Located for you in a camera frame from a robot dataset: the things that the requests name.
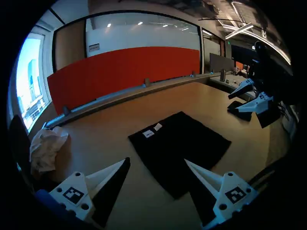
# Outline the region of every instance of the black cloth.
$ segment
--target black cloth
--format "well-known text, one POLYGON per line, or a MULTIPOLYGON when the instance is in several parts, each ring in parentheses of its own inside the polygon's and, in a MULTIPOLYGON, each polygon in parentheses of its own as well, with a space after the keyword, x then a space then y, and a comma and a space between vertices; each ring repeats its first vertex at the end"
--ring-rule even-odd
POLYGON ((211 169, 225 154, 230 141, 183 112, 129 136, 137 154, 158 183, 177 199, 189 191, 194 176, 184 159, 211 169), (154 135, 146 138, 143 132, 154 135))
POLYGON ((244 105, 241 102, 238 101, 233 101, 228 107, 227 107, 227 111, 229 113, 232 113, 233 115, 235 115, 236 117, 250 122, 252 119, 252 112, 239 112, 239 110, 237 109, 237 107, 244 105))

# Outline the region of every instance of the black chair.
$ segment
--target black chair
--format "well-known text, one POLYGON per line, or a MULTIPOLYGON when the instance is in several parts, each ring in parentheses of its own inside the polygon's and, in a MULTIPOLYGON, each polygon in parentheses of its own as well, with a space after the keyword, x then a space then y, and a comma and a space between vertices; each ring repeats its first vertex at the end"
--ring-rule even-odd
POLYGON ((25 126, 18 115, 15 115, 10 123, 8 136, 13 158, 20 167, 21 174, 29 188, 34 191, 45 189, 49 192, 58 186, 59 183, 50 180, 47 174, 44 174, 39 181, 34 179, 31 175, 31 142, 28 138, 25 126))

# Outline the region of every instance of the paper sign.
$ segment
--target paper sign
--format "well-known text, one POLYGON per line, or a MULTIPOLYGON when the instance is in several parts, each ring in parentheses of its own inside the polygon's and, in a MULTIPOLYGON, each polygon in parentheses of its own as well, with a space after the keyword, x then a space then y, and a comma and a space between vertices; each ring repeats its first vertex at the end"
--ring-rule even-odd
POLYGON ((158 123, 158 124, 154 127, 154 129, 155 129, 156 131, 158 131, 161 127, 162 127, 162 125, 161 125, 160 123, 158 123))
POLYGON ((144 134, 144 136, 145 136, 146 138, 148 138, 148 137, 154 135, 154 132, 151 131, 151 130, 147 130, 146 132, 143 132, 143 134, 144 134))

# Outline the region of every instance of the wooden table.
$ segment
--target wooden table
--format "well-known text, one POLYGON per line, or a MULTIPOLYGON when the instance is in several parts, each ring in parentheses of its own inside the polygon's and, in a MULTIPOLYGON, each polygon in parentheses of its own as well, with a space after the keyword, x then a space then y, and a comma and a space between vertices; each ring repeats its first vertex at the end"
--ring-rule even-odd
POLYGON ((227 95, 201 83, 188 83, 71 122, 63 127, 70 137, 56 157, 51 177, 61 181, 74 171, 88 175, 130 157, 130 170, 106 228, 200 229, 189 193, 173 200, 151 176, 127 137, 183 111, 232 141, 212 171, 221 175, 234 171, 249 180, 265 167, 270 129, 262 129, 255 114, 249 123, 229 114, 227 106, 232 101, 244 101, 229 100, 227 95))

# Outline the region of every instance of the orange partition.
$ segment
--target orange partition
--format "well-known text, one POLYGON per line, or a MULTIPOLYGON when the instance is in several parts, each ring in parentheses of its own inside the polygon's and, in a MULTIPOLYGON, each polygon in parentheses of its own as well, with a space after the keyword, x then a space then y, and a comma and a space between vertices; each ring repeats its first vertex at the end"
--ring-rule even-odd
POLYGON ((242 70, 243 69, 243 64, 238 62, 238 61, 236 61, 236 67, 238 67, 239 69, 242 70))
POLYGON ((200 71, 200 53, 175 47, 140 47, 102 53, 50 75, 48 86, 58 114, 98 97, 150 82, 200 71))

